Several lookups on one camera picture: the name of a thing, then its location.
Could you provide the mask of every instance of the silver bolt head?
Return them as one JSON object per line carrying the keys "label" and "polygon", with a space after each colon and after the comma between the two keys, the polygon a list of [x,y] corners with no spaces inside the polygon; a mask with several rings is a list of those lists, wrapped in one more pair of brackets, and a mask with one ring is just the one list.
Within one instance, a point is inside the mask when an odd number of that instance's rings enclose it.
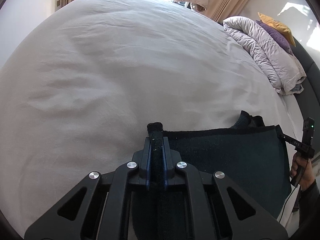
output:
{"label": "silver bolt head", "polygon": [[180,169],[183,169],[187,166],[187,164],[185,162],[178,162],[177,163],[177,166],[180,168]]}
{"label": "silver bolt head", "polygon": [[133,169],[133,168],[137,167],[137,164],[135,162],[129,162],[129,163],[127,163],[127,167],[130,169]]}
{"label": "silver bolt head", "polygon": [[214,175],[218,179],[223,179],[224,178],[224,173],[222,171],[217,171]]}
{"label": "silver bolt head", "polygon": [[93,171],[89,174],[90,179],[96,179],[97,177],[99,177],[99,173],[96,171]]}

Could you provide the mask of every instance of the wall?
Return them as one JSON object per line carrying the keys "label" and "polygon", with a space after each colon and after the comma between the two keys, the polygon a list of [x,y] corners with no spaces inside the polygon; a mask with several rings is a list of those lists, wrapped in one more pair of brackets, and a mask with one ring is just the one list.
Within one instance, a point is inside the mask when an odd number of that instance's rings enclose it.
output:
{"label": "wall", "polygon": [[0,68],[20,42],[60,7],[57,0],[6,0],[0,9]]}
{"label": "wall", "polygon": [[240,15],[258,20],[258,12],[288,25],[320,67],[320,26],[305,0],[249,0]]}

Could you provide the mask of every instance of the wrinkled sheet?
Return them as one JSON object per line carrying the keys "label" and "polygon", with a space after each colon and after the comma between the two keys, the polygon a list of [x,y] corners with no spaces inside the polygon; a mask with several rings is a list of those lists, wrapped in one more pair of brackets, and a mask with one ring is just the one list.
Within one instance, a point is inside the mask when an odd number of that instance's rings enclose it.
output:
{"label": "wrinkled sheet", "polygon": [[0,209],[21,236],[88,173],[130,161],[148,123],[227,128],[244,110],[302,137],[293,95],[279,96],[217,23],[161,0],[58,10],[1,69],[0,102]]}
{"label": "wrinkled sheet", "polygon": [[247,17],[233,16],[223,20],[223,27],[252,56],[279,94],[303,91],[301,82],[307,75],[302,65],[261,26]]}

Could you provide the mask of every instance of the black towel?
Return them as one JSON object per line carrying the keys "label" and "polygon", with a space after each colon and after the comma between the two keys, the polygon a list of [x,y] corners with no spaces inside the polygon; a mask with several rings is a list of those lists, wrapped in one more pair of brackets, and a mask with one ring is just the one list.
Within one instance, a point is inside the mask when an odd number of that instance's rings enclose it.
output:
{"label": "black towel", "polygon": [[133,197],[133,226],[139,240],[184,240],[184,209],[181,193],[163,188],[162,137],[170,149],[199,171],[223,171],[273,217],[277,218],[291,192],[285,142],[278,139],[280,126],[264,126],[260,116],[242,111],[231,128],[206,131],[163,131],[161,123],[148,125],[152,142],[151,184],[147,193]]}

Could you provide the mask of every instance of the yellow pillow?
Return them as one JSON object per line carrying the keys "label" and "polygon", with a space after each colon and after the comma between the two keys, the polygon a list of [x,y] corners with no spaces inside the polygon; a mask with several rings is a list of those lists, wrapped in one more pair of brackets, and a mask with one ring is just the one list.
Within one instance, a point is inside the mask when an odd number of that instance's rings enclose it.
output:
{"label": "yellow pillow", "polygon": [[258,13],[260,19],[265,24],[275,28],[278,32],[280,32],[286,40],[292,44],[293,46],[296,46],[296,43],[294,42],[292,32],[289,29],[289,27],[281,22],[276,21],[275,19],[271,18],[270,16],[264,15],[262,13]]}

